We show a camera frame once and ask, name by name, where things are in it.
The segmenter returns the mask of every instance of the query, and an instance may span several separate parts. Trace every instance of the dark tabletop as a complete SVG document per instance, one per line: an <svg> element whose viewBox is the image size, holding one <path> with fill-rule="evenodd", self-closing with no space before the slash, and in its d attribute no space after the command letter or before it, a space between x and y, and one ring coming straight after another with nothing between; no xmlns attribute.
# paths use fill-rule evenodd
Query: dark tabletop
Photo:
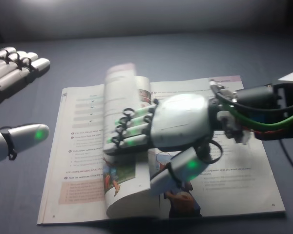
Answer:
<svg viewBox="0 0 293 234"><path fill-rule="evenodd" d="M276 141L264 142L286 214L156 221L128 219L86 225L36 226L65 87L102 84L106 70L133 62L151 81L240 75L244 87L262 85L293 72L293 33L198 33L127 38L11 43L51 61L41 78L0 105L0 126L44 123L49 138L0 162L0 234L133 233L291 233L293 169ZM293 158L293 139L285 140Z"/></svg>

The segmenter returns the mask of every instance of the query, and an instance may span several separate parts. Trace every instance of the open book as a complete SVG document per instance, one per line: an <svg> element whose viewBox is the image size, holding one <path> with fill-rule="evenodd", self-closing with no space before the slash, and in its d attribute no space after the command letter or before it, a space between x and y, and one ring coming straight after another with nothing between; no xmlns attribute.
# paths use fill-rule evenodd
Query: open book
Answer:
<svg viewBox="0 0 293 234"><path fill-rule="evenodd" d="M232 91L243 88L239 76L213 79ZM136 76L133 64L110 68L104 85L63 89L38 224L284 211L262 142L253 136L242 145L215 132L222 159L182 188L159 196L149 194L149 178L177 152L155 149L121 160L103 154L103 141L115 131L124 108L183 93L213 97L209 78L150 83Z"/></svg>

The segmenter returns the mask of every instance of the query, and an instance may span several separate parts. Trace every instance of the gray wall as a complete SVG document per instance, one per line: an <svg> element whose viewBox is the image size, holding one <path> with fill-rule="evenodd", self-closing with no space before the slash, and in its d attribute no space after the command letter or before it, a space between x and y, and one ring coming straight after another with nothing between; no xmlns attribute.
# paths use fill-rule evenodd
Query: gray wall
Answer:
<svg viewBox="0 0 293 234"><path fill-rule="evenodd" d="M0 0L6 41L282 27L286 0Z"/></svg>

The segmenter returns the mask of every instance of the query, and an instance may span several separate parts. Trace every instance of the magazine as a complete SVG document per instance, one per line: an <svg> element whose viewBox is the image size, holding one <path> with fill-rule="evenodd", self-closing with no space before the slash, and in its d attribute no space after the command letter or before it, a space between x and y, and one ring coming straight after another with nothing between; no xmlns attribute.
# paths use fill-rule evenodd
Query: magazine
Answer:
<svg viewBox="0 0 293 234"><path fill-rule="evenodd" d="M232 91L243 88L239 76L213 79ZM224 149L222 159L159 196L150 195L150 176L178 152L103 153L103 141L115 133L123 109L184 93L212 98L209 80L149 82L136 76L129 63L110 68L102 85L63 89L38 224L285 211L263 144L254 136L242 145L215 132ZM211 154L218 153L211 148Z"/></svg>

